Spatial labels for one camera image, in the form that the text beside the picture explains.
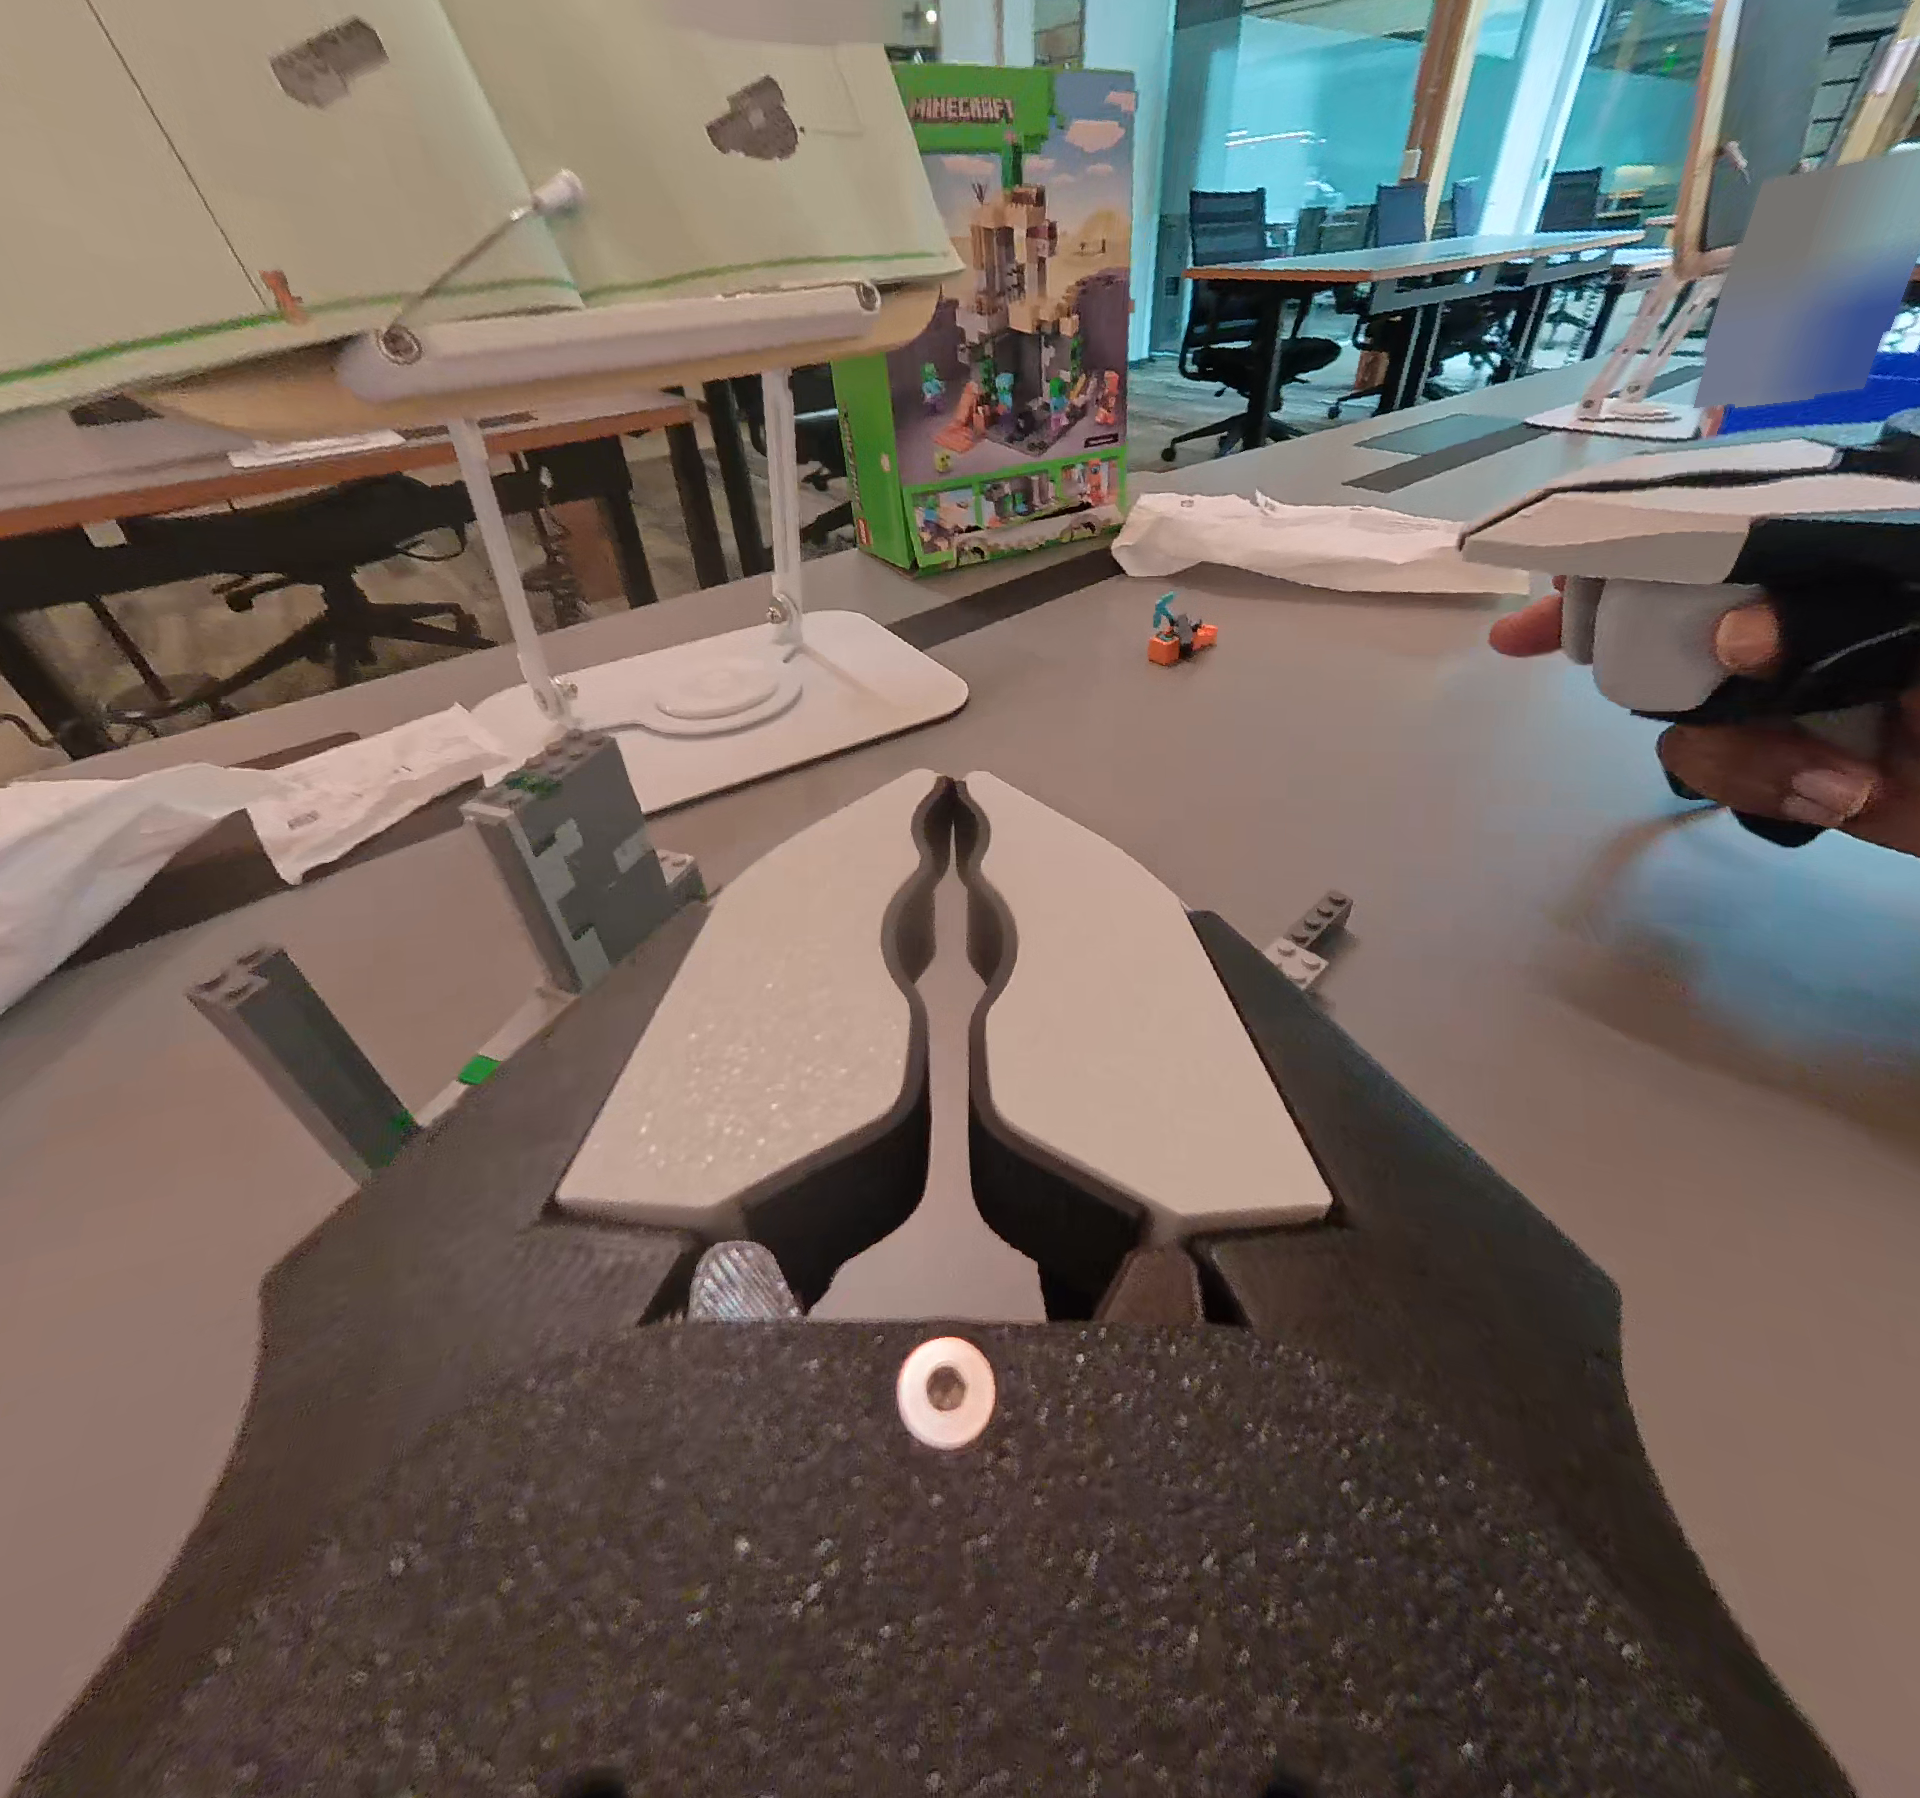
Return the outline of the white book stand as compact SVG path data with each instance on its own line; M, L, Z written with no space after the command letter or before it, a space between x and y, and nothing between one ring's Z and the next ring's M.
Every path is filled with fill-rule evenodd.
M610 734L645 810L707 800L942 721L967 687L851 611L807 619L791 371L888 352L931 320L957 272L908 125L862 135L807 123L785 159L726 154L748 223L858 227L848 254L726 266L666 289L608 286L575 308L420 322L435 278L394 322L155 386L155 405L259 443L375 426L446 433L509 611L520 686L482 707L514 754L563 730ZM762 383L773 584L769 618L571 680L547 663L511 564L482 420L585 397L664 390L756 370Z

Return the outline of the person's right hand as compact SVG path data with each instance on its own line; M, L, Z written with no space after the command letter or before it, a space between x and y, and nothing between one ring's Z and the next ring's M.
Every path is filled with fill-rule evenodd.
M1495 618L1488 645L1499 657L1539 659L1560 648L1560 627L1563 593L1554 589ZM1728 611L1712 645L1726 674L1757 680L1781 661L1782 632L1774 611L1757 602ZM1679 785L1726 810L1840 830L1863 843L1917 856L1916 683L1886 726L1874 758L1843 752L1798 721L1669 726L1655 751Z

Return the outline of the white paper bag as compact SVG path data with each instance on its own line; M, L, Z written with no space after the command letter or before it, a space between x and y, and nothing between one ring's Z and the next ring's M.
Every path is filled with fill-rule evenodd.
M124 779L5 783L2 1005L56 972L200 835L290 789L281 772L208 762Z
M1461 552L1459 522L1373 505L1280 503L1260 492L1138 495L1111 554L1137 580L1199 566L1347 594L1524 597L1528 574Z

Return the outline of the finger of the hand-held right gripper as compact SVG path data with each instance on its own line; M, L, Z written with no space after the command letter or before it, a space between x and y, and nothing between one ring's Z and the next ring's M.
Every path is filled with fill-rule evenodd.
M1776 481L1790 475L1867 475L1916 486L1916 452L1878 443L1840 447L1806 437L1652 449L1642 456L1571 470L1542 495L1636 490L1653 484Z
M1462 531L1459 551L1550 578L1722 584L1760 520L1760 495L1756 480L1546 490Z

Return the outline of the grey brick model on baseplate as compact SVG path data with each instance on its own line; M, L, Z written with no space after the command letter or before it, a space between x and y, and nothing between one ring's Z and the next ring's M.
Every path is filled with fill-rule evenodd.
M466 803L539 959L513 1017L422 1110L407 1110L281 947L245 951L189 1004L353 1181L453 1111L682 908L705 899L695 862L658 849L626 758L607 734L571 731Z

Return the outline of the flat white printed bag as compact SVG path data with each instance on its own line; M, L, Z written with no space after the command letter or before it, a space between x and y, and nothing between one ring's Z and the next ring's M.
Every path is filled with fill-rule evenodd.
M276 875L300 884L509 758L466 707L448 707L272 769L247 818Z

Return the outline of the brown-edged office table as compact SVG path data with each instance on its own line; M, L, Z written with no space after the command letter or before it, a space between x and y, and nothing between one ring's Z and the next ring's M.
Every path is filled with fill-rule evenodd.
M658 594L640 543L632 473L614 447L628 437L645 435L666 440L695 584L726 584L718 517L695 440L695 408L682 395L630 392L605 404L566 404L548 416L505 414L482 420L489 466L506 462L506 470L494 471L500 510L529 513L545 503L593 503L610 530L620 593L632 607L648 607ZM79 481L29 484L22 503L3 505L3 538L82 528L96 545L119 545L119 522L130 515L249 510L375 475L408 475L422 481L422 471L450 463L453 450L439 426L404 431L391 445L350 443L347 449L324 449L317 456L268 447L265 459L258 459L216 445L212 450L161 462L146 471L109 473L103 488L84 488ZM21 730L26 740L26 731L36 730L24 707L22 712L3 712L3 724Z

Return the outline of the green brick set box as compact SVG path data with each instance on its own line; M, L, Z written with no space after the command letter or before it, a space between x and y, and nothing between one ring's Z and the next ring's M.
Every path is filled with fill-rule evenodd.
M831 368L855 545L932 576L1119 528L1127 72L895 65L957 271L884 356Z

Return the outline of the dark grey long brick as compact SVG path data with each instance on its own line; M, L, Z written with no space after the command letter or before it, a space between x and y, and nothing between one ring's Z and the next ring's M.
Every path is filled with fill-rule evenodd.
M1324 894L1280 937L1262 945L1262 959L1297 992L1311 993L1347 945L1352 912L1352 895L1344 892Z

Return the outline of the long office table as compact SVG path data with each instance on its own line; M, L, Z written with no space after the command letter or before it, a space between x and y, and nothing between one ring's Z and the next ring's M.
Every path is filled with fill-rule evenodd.
M1499 272L1509 266L1519 267L1531 289L1598 272L1611 263L1614 250L1634 245L1639 236L1639 227L1524 234L1509 231L1404 247L1201 261L1188 266L1181 277L1211 286L1266 286L1276 293L1276 300L1262 300L1257 310L1257 378L1241 427L1241 449L1258 449L1269 440L1269 420L1278 404L1280 317L1287 300L1300 301L1321 291L1357 286L1366 293L1365 317L1404 320L1379 389L1379 411L1395 414L1421 399L1448 303L1493 295Z

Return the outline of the open instruction booklet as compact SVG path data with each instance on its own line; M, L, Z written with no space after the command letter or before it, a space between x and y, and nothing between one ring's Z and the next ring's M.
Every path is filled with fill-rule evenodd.
M3 0L3 414L454 322L957 272L897 0Z

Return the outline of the grey desk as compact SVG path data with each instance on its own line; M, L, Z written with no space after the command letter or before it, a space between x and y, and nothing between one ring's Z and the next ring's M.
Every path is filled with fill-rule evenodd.
M1262 944L1357 898L1329 1010L1620 1285L1627 1382L1728 1596L1901 1595L1916 1564L1916 861L1669 810L1652 730L1488 608L1243 574L1222 657L1153 674L1146 585L1074 554L831 601L928 613L946 726L664 820L709 879L908 765L995 770ZM293 951L404 1101L532 995L446 827L62 972L3 1018L3 1613L116 1630L198 1517L262 1274L344 1173L187 1000Z

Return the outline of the black office chair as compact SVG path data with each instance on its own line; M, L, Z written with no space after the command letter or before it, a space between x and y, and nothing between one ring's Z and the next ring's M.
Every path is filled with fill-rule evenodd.
M233 712L241 690L296 661L324 665L348 686L371 665L377 641L488 651L472 611L448 602L375 602L356 574L411 554L417 541L448 531L458 547L472 528L467 495L426 486L408 475L373 475L249 510L202 515L130 515L123 543L96 545L81 526L22 531L2 545L2 675L36 730L26 735L70 758L106 754L109 728L152 730L166 718ZM183 581L218 581L230 611L249 611L265 594L313 589L319 611L226 680L112 712L81 701L21 635L15 621L30 611L70 605L106 619L109 597Z
M1241 271L1266 263L1266 192L1202 192L1188 196L1188 305L1175 353L1177 375L1211 384L1218 395L1236 392L1243 411L1177 433L1164 443L1161 462L1173 466L1177 450L1216 438L1218 450L1243 449L1262 414L1262 443L1304 437L1300 426L1278 417L1282 390L1315 370L1326 370L1340 344L1304 334L1311 291L1291 293L1269 280L1224 280L1196 271Z
M1373 206L1373 252L1407 250L1411 261L1383 266L1363 286L1357 317L1360 363L1357 390L1373 392L1379 414L1400 411L1417 401L1438 362L1445 308L1472 300L1491 282L1490 267L1448 266L1427 271L1421 261L1433 242L1452 238L1452 224L1427 223L1427 182L1381 185Z

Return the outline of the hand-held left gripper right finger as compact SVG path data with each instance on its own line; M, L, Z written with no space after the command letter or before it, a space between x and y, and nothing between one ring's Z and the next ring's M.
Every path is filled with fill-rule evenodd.
M1332 1189L1179 898L1019 787L964 785L976 882L1010 933L981 1034L998 1126L1153 1230L1326 1220Z

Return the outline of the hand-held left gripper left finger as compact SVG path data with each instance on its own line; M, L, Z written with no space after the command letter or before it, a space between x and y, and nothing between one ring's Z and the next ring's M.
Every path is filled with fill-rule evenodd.
M557 1186L558 1209L743 1220L908 1096L946 789L927 769L893 778L711 898Z

